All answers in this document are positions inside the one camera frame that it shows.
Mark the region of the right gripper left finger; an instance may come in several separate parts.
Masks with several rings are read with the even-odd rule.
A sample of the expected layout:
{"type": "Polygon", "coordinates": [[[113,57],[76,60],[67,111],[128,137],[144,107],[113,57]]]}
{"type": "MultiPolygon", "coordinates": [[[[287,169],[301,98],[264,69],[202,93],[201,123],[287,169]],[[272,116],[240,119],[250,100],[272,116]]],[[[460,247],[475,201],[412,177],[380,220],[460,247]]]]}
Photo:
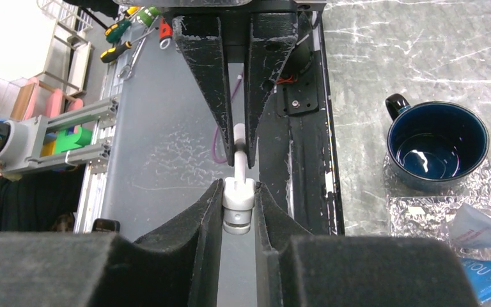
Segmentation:
{"type": "Polygon", "coordinates": [[[215,306],[223,181],[134,242],[116,232],[0,233],[0,306],[215,306]]]}

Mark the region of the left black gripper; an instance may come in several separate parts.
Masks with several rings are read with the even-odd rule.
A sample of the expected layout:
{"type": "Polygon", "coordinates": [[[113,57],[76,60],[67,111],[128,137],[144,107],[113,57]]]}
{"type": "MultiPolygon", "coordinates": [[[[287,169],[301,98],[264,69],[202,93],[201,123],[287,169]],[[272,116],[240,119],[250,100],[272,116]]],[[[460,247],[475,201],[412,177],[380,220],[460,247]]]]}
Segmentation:
{"type": "Polygon", "coordinates": [[[255,164],[257,130],[267,101],[299,39],[299,17],[325,1],[165,1],[160,9],[219,128],[234,165],[228,63],[244,63],[247,163],[255,164]]]}

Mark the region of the blue toothpaste tube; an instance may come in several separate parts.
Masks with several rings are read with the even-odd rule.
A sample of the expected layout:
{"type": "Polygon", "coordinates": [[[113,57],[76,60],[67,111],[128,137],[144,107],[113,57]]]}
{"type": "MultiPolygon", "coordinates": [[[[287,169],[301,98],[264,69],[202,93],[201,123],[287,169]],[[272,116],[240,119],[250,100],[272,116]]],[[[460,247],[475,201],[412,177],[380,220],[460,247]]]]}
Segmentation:
{"type": "Polygon", "coordinates": [[[459,258],[464,271],[481,303],[491,299],[491,261],[459,258]]]}

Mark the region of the white pink toothbrush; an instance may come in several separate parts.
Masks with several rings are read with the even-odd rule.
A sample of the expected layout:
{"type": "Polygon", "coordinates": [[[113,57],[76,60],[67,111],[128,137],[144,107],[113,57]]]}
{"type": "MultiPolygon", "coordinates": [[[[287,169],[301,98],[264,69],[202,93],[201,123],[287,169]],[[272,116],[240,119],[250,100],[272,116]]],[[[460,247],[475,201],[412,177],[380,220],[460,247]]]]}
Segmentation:
{"type": "Polygon", "coordinates": [[[255,180],[246,177],[247,154],[245,125],[238,123],[234,132],[234,175],[224,179],[222,205],[223,229],[232,235],[245,235],[251,229],[255,180]]]}

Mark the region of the clear textured oval tray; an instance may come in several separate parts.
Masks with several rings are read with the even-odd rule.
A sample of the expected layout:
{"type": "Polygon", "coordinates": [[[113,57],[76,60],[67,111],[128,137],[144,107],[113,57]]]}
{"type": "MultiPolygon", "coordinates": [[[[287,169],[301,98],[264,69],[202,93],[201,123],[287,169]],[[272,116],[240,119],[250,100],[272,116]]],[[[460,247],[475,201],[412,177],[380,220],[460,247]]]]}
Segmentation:
{"type": "Polygon", "coordinates": [[[463,182],[443,191],[424,192],[406,186],[383,163],[388,233],[395,237],[429,237],[449,242],[448,225],[457,210],[468,204],[491,216],[491,165],[486,159],[463,182]]]}

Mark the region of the white red-capped toothpaste tube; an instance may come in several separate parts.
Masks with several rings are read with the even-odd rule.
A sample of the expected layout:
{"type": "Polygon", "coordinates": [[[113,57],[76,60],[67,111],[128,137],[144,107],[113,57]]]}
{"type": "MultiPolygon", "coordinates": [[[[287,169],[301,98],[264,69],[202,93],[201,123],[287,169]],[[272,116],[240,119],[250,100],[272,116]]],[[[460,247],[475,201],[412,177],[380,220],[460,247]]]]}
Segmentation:
{"type": "Polygon", "coordinates": [[[468,249],[491,248],[491,217],[464,204],[448,226],[450,241],[468,249]]]}

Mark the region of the dark blue mug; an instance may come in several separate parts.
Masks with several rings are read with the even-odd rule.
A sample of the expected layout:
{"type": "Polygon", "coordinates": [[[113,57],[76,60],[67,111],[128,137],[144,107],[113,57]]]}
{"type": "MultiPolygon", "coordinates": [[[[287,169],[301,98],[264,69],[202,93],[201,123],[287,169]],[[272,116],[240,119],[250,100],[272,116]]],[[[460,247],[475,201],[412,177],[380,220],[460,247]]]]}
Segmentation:
{"type": "Polygon", "coordinates": [[[389,166],[408,187],[424,192],[453,189],[487,158],[486,125],[461,105],[429,101],[411,105],[395,93],[385,99],[392,119],[386,137],[389,166]]]}

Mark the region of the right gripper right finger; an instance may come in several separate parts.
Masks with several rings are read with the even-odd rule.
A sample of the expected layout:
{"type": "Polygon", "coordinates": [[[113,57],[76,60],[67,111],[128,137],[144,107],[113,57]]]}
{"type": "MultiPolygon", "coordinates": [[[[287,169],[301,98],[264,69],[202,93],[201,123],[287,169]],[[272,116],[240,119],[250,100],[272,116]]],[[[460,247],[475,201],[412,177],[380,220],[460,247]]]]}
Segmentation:
{"type": "Polygon", "coordinates": [[[258,306],[477,306],[460,262],[439,240],[314,235],[254,195],[258,306]]]}

